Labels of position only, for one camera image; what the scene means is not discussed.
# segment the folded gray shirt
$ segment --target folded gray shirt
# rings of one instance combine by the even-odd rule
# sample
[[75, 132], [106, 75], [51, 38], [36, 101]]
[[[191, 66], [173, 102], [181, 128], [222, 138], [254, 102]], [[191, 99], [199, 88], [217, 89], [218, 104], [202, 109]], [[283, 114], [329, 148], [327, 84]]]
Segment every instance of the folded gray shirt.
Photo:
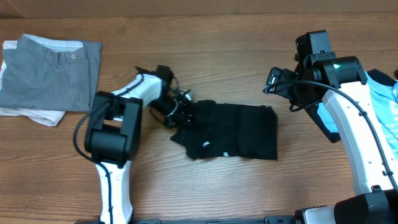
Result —
[[98, 84], [102, 44], [79, 42], [81, 47], [62, 46], [59, 52], [58, 44], [65, 41], [24, 34], [17, 49], [3, 50], [7, 69], [0, 107], [89, 111]]

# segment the black cloth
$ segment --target black cloth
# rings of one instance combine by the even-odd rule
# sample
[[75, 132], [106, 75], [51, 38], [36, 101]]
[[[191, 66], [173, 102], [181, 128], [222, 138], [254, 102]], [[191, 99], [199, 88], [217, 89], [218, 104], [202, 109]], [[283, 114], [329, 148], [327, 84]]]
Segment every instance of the black cloth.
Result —
[[374, 81], [385, 85], [393, 87], [397, 82], [393, 80], [390, 76], [385, 73], [380, 72], [377, 69], [373, 69], [368, 71], [369, 77], [371, 77]]
[[193, 105], [193, 121], [171, 137], [192, 159], [241, 156], [277, 159], [277, 116], [271, 107], [217, 104]]

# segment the wooden table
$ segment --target wooden table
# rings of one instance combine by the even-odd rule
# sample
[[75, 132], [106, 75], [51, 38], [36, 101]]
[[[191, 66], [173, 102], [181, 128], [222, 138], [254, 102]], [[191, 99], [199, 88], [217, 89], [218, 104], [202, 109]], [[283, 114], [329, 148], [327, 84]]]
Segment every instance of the wooden table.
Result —
[[[131, 167], [136, 218], [258, 218], [333, 205], [354, 196], [348, 158], [308, 115], [262, 93], [273, 66], [294, 69], [295, 39], [326, 29], [339, 57], [366, 70], [398, 69], [398, 14], [259, 14], [0, 20], [0, 41], [22, 33], [103, 43], [98, 89], [129, 83], [134, 66], [168, 65], [198, 100], [272, 106], [279, 117], [279, 160], [238, 157], [192, 161], [144, 111]], [[72, 132], [82, 113], [56, 128], [25, 117], [0, 118], [0, 222], [73, 223], [101, 213], [100, 183], [79, 156]], [[84, 131], [80, 132], [80, 142]]]

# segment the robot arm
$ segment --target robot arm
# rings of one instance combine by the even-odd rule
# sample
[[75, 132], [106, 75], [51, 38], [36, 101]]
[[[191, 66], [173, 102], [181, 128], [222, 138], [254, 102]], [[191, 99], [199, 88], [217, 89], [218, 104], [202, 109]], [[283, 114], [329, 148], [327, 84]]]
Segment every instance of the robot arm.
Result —
[[[94, 161], [100, 162], [110, 173], [111, 190], [109, 191], [105, 170], [96, 164], [101, 181], [103, 209], [100, 219], [95, 223], [110, 224], [111, 220], [114, 224], [132, 223], [129, 171], [139, 145], [142, 109], [151, 105], [165, 116], [164, 124], [170, 128], [186, 122], [185, 117], [189, 113], [184, 115], [181, 112], [189, 111], [191, 99], [180, 90], [171, 92], [173, 77], [168, 67], [159, 65], [156, 72], [145, 71], [120, 90], [112, 93], [100, 91], [96, 94], [94, 108], [106, 102], [109, 102], [109, 106], [104, 106], [91, 115], [85, 149], [91, 153]], [[131, 91], [120, 95], [135, 85], [137, 86]], [[121, 121], [122, 125], [119, 128], [104, 124], [105, 119]], [[109, 207], [109, 193], [112, 207]]]
[[[295, 71], [274, 67], [264, 93], [287, 98], [292, 104], [291, 111], [316, 111], [311, 108], [321, 101], [325, 104], [349, 157], [357, 196], [331, 207], [297, 210], [292, 223], [393, 223], [397, 220], [393, 171], [398, 172], [398, 166], [374, 113], [367, 78], [359, 60], [356, 57], [336, 58], [326, 31], [309, 32], [296, 40], [296, 46], [298, 65]], [[358, 105], [364, 112], [360, 113]], [[320, 119], [314, 119], [314, 114], [310, 116], [322, 129]], [[373, 124], [375, 134], [365, 116]]]

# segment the light blue cloth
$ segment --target light blue cloth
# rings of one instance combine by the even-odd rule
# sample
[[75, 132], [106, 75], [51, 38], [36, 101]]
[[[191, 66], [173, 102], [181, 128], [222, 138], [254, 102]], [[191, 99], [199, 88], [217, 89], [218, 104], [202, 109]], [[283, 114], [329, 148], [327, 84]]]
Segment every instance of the light blue cloth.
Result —
[[[398, 82], [393, 87], [385, 86], [371, 79], [368, 73], [366, 76], [368, 77], [373, 110], [391, 150], [398, 159]], [[319, 104], [318, 114], [330, 132], [338, 132], [336, 124], [323, 103]]]

